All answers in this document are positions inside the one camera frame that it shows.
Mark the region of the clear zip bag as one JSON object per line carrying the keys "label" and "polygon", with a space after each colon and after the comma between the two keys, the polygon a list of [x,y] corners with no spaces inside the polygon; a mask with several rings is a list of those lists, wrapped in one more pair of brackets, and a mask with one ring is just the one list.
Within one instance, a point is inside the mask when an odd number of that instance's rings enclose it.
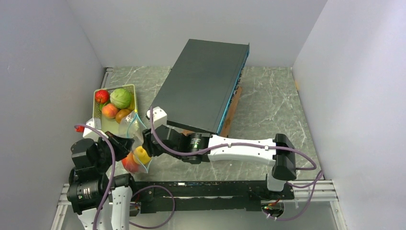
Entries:
{"label": "clear zip bag", "polygon": [[[142,131],[146,128],[147,127],[141,121],[137,110],[132,111],[127,117],[121,120],[118,126],[118,134],[120,137],[133,138],[135,140],[131,147],[132,153],[136,147],[142,146],[143,144]],[[149,173],[151,161],[146,166],[141,164],[139,167],[139,173]]]}

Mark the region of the yellow lemon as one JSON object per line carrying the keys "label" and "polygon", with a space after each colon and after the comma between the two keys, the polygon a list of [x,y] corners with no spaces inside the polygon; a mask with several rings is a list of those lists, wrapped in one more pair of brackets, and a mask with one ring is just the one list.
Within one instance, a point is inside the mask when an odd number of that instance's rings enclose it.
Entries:
{"label": "yellow lemon", "polygon": [[147,152],[143,149],[142,146],[138,146],[135,148],[135,150],[133,151],[133,158],[137,164],[142,164],[144,166],[146,166],[151,161],[151,158],[148,156]]}

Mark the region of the orange peach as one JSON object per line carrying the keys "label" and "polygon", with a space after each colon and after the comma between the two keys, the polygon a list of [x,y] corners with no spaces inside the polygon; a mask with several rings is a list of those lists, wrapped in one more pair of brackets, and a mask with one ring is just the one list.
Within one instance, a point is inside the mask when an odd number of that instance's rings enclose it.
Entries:
{"label": "orange peach", "polygon": [[106,104],[101,109],[101,114],[108,119],[115,119],[119,109],[112,103]]}

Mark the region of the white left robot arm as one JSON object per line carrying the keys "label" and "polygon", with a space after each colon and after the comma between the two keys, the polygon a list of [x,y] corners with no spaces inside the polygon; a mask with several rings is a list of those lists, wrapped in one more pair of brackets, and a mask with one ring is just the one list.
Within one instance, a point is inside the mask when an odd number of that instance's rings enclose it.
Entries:
{"label": "white left robot arm", "polygon": [[86,230],[129,229],[130,202],[138,193],[131,174],[107,176],[114,163],[124,159],[132,138],[111,132],[97,141],[84,138],[71,146],[74,168],[69,176],[67,199]]}

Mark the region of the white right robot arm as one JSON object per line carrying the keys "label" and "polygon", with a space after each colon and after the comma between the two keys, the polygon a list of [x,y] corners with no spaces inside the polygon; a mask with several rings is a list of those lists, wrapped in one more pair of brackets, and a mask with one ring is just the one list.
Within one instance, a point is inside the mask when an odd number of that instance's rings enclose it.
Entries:
{"label": "white right robot arm", "polygon": [[210,133],[183,134],[161,125],[142,131],[142,147],[149,157],[168,154],[183,162],[248,161],[271,168],[264,194],[277,198],[287,181],[297,178],[295,147],[285,134],[274,138],[248,140],[226,138]]}

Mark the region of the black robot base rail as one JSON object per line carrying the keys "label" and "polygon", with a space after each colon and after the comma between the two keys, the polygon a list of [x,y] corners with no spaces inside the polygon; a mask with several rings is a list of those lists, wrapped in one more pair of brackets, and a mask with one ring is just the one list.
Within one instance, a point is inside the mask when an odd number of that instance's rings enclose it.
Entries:
{"label": "black robot base rail", "polygon": [[131,198],[140,203],[142,214],[163,211],[232,210],[260,211],[272,200],[293,200],[293,188],[287,184],[279,192],[270,191],[265,180],[185,181],[135,183],[146,190]]}

